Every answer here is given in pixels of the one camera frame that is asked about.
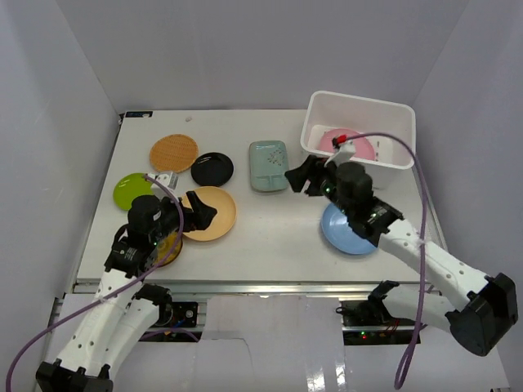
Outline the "beige round plate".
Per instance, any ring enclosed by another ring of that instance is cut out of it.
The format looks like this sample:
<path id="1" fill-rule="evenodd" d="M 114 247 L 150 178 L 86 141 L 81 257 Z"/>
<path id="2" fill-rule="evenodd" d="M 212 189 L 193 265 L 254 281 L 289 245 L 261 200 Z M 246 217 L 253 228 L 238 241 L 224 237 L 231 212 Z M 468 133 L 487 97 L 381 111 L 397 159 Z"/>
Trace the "beige round plate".
<path id="1" fill-rule="evenodd" d="M 184 235 L 194 241 L 208 242 L 227 234 L 236 222 L 237 208 L 234 199 L 222 188 L 204 186 L 195 190 L 199 199 L 217 210 L 206 230 L 191 231 Z"/>

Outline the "blue round plate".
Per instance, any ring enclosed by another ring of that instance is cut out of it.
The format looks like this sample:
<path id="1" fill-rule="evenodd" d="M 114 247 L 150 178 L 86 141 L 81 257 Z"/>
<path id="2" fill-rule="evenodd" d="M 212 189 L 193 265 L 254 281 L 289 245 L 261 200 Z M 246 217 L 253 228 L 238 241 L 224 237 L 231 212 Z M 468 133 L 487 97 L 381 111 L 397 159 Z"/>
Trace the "blue round plate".
<path id="1" fill-rule="evenodd" d="M 353 232 L 346 216 L 332 203 L 324 209 L 320 228 L 326 240 L 345 254 L 366 256 L 377 250 L 369 240 L 362 239 Z"/>

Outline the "pink round plate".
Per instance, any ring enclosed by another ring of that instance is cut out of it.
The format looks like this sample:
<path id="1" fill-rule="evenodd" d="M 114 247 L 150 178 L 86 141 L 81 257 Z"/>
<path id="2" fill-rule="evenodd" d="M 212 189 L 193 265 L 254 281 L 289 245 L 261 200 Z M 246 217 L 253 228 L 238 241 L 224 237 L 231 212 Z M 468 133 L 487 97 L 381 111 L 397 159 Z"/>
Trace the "pink round plate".
<path id="1" fill-rule="evenodd" d="M 338 139 L 341 136 L 356 136 L 357 132 L 348 128 L 334 128 L 329 131 L 326 131 L 320 138 L 319 145 L 317 149 L 325 153 L 334 153 L 335 148 L 333 145 L 333 139 Z M 374 147 L 371 142 L 365 138 L 361 137 L 355 140 L 346 141 L 343 147 L 349 147 L 350 151 L 353 151 L 355 154 L 354 158 L 360 158 L 364 160 L 373 161 L 376 158 Z"/>

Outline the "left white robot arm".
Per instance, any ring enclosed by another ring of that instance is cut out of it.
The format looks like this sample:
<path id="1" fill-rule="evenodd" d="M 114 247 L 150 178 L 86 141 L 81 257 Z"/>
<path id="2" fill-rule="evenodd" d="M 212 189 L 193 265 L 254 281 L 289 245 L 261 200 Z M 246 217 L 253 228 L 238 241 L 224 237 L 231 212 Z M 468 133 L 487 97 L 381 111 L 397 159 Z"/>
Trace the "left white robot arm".
<path id="1" fill-rule="evenodd" d="M 99 286 L 83 320 L 56 359 L 36 371 L 43 391 L 111 391 L 123 360 L 145 332 L 172 318 L 169 290 L 145 282 L 159 262 L 158 246 L 170 234 L 206 230 L 217 209 L 194 191 L 190 205 L 168 194 L 132 201 L 127 224 L 114 236 Z"/>

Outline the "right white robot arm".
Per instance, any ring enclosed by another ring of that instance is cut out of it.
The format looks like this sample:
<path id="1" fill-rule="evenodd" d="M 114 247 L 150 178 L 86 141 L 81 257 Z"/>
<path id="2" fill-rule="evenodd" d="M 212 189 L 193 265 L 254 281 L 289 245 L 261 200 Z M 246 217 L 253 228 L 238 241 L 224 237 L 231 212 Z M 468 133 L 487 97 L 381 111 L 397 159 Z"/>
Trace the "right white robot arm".
<path id="1" fill-rule="evenodd" d="M 518 320 L 516 284 L 458 260 L 421 233 L 390 204 L 374 195 L 362 165 L 336 164 L 313 155 L 285 172 L 293 192 L 326 197 L 352 231 L 403 261 L 440 290 L 425 296 L 422 323 L 450 333 L 467 351 L 486 356 Z"/>

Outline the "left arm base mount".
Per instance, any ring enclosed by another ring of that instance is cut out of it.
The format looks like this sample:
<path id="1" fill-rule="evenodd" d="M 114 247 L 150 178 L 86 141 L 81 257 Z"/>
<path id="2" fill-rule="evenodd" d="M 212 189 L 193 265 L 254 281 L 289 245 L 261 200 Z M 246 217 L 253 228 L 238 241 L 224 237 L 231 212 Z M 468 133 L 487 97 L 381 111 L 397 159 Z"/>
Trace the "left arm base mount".
<path id="1" fill-rule="evenodd" d="M 160 318 L 153 328 L 181 328 L 192 333 L 197 339 L 199 304 L 193 301 L 171 302 L 160 311 Z M 194 342 L 194 339 L 184 332 L 163 332 L 150 338 L 157 342 Z"/>

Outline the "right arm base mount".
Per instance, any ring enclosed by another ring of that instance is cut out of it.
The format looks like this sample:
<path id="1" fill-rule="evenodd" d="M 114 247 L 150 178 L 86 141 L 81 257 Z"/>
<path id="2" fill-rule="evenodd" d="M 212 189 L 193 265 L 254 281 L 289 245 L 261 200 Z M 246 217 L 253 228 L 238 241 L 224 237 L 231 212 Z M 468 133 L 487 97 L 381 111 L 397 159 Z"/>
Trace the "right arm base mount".
<path id="1" fill-rule="evenodd" d="M 414 321 L 374 315 L 365 301 L 341 301 L 335 312 L 344 346 L 407 345 L 413 336 Z"/>

